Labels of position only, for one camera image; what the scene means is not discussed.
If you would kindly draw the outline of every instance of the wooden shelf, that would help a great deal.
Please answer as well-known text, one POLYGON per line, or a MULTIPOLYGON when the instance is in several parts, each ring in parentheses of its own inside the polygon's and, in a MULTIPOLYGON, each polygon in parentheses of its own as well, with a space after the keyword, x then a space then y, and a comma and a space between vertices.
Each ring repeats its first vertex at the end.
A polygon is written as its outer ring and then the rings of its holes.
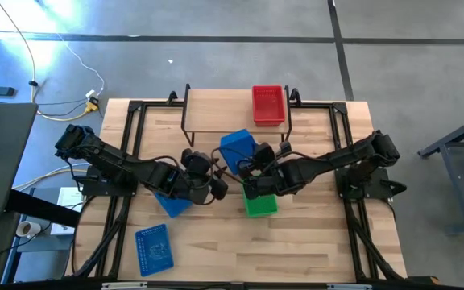
POLYGON ((256 126, 252 110, 251 89, 190 89, 185 130, 190 133, 231 133, 241 129, 251 133, 288 133, 286 100, 285 121, 278 126, 256 126))

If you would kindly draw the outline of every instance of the wooden table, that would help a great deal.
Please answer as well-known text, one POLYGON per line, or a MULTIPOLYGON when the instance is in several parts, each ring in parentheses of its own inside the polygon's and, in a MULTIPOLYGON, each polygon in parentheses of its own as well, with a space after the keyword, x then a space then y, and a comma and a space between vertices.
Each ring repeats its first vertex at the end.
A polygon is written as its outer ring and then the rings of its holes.
MULTIPOLYGON (((101 138, 120 146, 129 99, 110 99, 101 138)), ((346 103, 354 141, 373 131, 368 104, 346 103)), ((173 155, 180 158, 189 147, 180 129, 181 108, 149 108, 139 157, 173 155)), ((137 118, 132 125, 134 139, 137 118)), ((194 150, 210 151, 223 134, 199 133, 194 150)), ((278 147, 280 134, 253 134, 258 143, 278 147)), ((325 110, 292 109, 292 148, 308 155, 332 151, 329 115, 325 110)), ((126 228, 119 271, 120 280, 250 281, 250 282, 353 282, 354 271, 346 230, 345 212, 338 199, 334 175, 318 176, 295 196, 277 197, 279 212, 270 217, 248 218, 239 184, 224 178, 229 191, 212 205, 194 205, 177 218, 169 218, 151 192, 139 186, 126 228), (141 277, 134 233, 160 223, 168 225, 175 267, 141 277)), ((76 266, 80 267, 100 242, 108 197, 97 197, 81 218, 76 240, 76 266)), ((366 200, 375 245, 394 269, 406 276, 392 212, 381 201, 366 200)), ((363 246, 363 269, 368 275, 363 246)), ((114 252, 111 243, 106 272, 114 252)))

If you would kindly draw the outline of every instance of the red plastic basket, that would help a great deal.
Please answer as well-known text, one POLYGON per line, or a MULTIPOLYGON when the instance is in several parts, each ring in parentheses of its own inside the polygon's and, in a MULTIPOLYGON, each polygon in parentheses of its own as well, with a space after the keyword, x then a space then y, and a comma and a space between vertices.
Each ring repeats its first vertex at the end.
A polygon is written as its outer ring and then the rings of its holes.
POLYGON ((255 125, 278 126, 284 122, 286 114, 280 85, 254 85, 251 92, 255 125))

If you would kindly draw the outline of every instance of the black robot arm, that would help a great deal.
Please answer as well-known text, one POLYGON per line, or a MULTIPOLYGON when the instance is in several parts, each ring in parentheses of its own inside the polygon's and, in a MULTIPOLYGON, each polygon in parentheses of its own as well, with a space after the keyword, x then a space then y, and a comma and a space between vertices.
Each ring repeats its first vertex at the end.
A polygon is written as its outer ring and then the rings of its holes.
POLYGON ((388 135, 379 130, 350 147, 312 158, 291 151, 291 146, 281 143, 281 152, 274 153, 266 143, 258 145, 253 162, 239 163, 239 174, 244 179, 246 196, 250 199, 262 195, 296 194, 306 184, 325 172, 350 165, 346 174, 350 186, 360 186, 378 167, 392 166, 400 158, 399 152, 388 135), (296 154, 302 157, 278 162, 278 159, 296 154), (253 176, 254 170, 261 173, 253 176))
POLYGON ((111 182, 117 186, 129 186, 136 181, 152 192, 170 198, 190 200, 203 205, 209 193, 221 200, 225 197, 228 186, 220 175, 211 171, 210 158, 200 152, 184 150, 182 164, 185 170, 171 156, 153 159, 138 159, 99 139, 90 127, 69 125, 56 143, 56 155, 63 160, 69 158, 83 159, 97 168, 105 180, 97 176, 78 177, 82 184, 87 182, 111 182), (160 159, 174 160, 172 165, 160 159))

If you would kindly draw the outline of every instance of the gray floor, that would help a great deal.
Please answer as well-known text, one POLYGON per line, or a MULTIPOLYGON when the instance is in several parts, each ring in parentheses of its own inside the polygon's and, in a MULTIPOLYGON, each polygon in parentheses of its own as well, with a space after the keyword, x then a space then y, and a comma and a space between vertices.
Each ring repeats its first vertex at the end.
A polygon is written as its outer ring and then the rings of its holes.
MULTIPOLYGON (((24 31, 97 35, 333 36, 326 0, 151 0, 105 2, 43 0, 2 3, 24 31)), ((344 37, 464 38, 462 0, 336 0, 344 37)), ((0 31, 13 27, 0 11, 0 31)), ((19 38, 2 35, 0 85, 18 89, 9 102, 28 102, 31 65, 19 38)), ((75 42, 72 48, 106 79, 109 97, 167 97, 186 82, 200 88, 296 86, 304 99, 344 100, 333 43, 152 43, 75 42)), ((61 42, 31 41, 38 102, 81 98, 99 88, 61 42)), ((368 101, 374 126, 393 138, 402 155, 391 178, 408 185, 396 198, 400 242, 409 275, 434 275, 464 286, 464 235, 450 237, 445 225, 460 222, 453 189, 439 155, 416 152, 464 123, 464 46, 345 46, 355 100, 368 101)), ((44 107, 65 112, 73 106, 44 107)), ((101 117, 77 121, 100 130, 101 117)), ((15 183, 63 166, 54 144, 67 124, 37 117, 15 183)), ((70 186, 56 176, 39 186, 70 186)), ((57 276, 56 254, 23 256, 18 280, 57 276), (36 262, 43 263, 38 275, 36 262)))

